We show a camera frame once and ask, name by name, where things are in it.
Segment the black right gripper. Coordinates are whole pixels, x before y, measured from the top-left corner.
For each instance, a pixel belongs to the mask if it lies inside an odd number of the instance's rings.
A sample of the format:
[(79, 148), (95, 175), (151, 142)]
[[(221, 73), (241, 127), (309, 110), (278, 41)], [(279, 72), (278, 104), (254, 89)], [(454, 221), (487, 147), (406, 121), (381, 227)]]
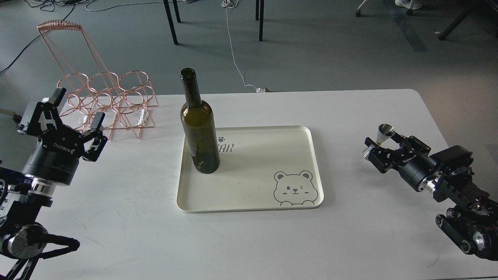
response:
[(391, 139), (399, 144), (398, 149), (381, 147), (384, 142), (381, 138), (376, 138), (376, 141), (366, 138), (367, 148), (363, 150), (363, 157), (369, 157), (369, 162), (382, 174), (388, 170), (397, 171), (409, 186), (420, 193), (427, 188), (427, 181), (435, 178), (437, 161), (427, 156), (431, 148), (413, 135), (394, 134)]

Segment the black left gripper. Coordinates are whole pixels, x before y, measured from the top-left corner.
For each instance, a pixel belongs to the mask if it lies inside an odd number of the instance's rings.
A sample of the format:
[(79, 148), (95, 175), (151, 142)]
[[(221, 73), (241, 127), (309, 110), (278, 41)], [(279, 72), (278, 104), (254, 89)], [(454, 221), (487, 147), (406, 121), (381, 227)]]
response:
[(108, 140), (102, 132), (103, 112), (95, 113), (89, 130), (83, 133), (63, 124), (58, 106), (66, 91), (64, 87), (57, 87), (52, 97), (29, 103), (16, 125), (18, 133), (39, 139), (22, 174), (59, 186), (71, 183), (80, 158), (97, 161)]

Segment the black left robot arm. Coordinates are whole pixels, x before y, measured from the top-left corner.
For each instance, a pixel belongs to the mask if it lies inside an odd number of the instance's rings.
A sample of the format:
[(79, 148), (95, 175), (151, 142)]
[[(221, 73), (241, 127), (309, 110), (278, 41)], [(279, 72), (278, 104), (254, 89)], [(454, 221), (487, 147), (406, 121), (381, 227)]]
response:
[(39, 259), (78, 250), (78, 240), (50, 234), (36, 222), (41, 207), (52, 205), (56, 186), (70, 185), (80, 159), (95, 162), (107, 137), (103, 134), (105, 114), (96, 113), (88, 131), (64, 125), (58, 106), (66, 94), (58, 87), (53, 96), (29, 103), (22, 117), (14, 115), (20, 134), (38, 139), (22, 172), (1, 168), (1, 255), (16, 259), (2, 280), (28, 280)]

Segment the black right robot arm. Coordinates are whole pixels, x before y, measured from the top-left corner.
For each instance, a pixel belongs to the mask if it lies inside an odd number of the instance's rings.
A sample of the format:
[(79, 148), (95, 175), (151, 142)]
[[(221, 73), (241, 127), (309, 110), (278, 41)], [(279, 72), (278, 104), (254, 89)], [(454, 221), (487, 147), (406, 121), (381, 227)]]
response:
[(379, 170), (395, 170), (416, 192), (429, 191), (437, 202), (455, 206), (435, 218), (437, 226), (468, 255), (496, 261), (497, 202), (472, 181), (472, 153), (459, 145), (430, 155), (430, 147), (414, 136), (392, 132), (365, 140), (363, 156)]

